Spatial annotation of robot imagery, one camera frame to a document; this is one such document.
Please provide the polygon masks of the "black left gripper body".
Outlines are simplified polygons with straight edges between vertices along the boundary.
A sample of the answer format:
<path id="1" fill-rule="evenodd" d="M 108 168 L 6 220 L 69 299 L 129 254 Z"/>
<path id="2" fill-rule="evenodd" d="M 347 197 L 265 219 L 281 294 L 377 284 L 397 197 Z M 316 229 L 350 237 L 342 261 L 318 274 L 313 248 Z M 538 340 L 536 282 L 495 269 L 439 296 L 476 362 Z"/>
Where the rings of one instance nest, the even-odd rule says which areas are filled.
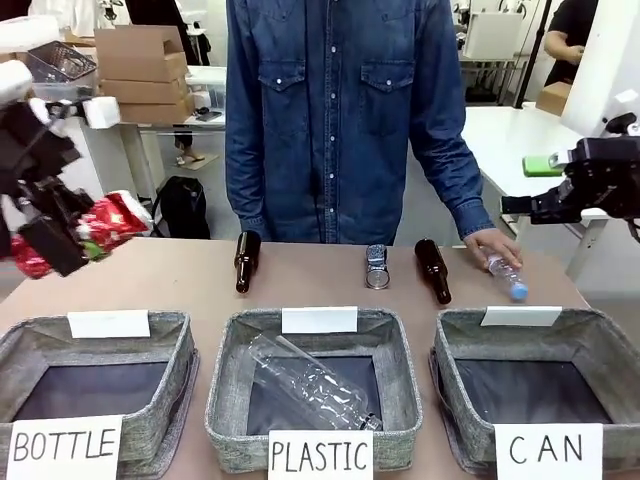
<path id="1" fill-rule="evenodd" d="M 35 184 L 49 177 L 62 180 L 64 168 L 80 159 L 74 141 L 62 127 L 67 118 L 82 112 L 77 102 L 39 98 L 13 101 L 1 108 L 1 194 L 25 216 L 23 225 L 35 217 L 50 217 L 80 245 L 76 232 L 80 219 L 58 221 L 41 212 L 35 204 Z"/>

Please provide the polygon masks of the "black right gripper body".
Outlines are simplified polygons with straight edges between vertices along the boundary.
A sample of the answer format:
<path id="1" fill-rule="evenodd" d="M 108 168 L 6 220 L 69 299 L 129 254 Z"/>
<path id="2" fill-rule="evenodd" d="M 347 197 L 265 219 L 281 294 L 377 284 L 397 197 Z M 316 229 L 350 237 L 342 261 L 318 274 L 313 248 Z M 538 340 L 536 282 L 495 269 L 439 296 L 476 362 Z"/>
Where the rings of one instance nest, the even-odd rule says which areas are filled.
<path id="1" fill-rule="evenodd" d="M 568 151 L 562 203 L 598 208 L 617 219 L 639 218 L 639 137 L 583 138 Z"/>

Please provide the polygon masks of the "person's left hand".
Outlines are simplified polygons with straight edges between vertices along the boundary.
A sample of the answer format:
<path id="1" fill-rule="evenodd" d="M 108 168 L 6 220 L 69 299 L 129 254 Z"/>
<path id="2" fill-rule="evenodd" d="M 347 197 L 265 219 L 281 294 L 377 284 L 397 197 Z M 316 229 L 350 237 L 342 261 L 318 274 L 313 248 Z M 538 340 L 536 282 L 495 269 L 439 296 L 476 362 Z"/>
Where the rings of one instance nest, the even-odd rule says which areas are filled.
<path id="1" fill-rule="evenodd" d="M 476 231 L 463 239 L 464 245 L 483 270 L 489 269 L 489 256 L 497 254 L 513 268 L 523 265 L 517 243 L 496 228 Z"/>

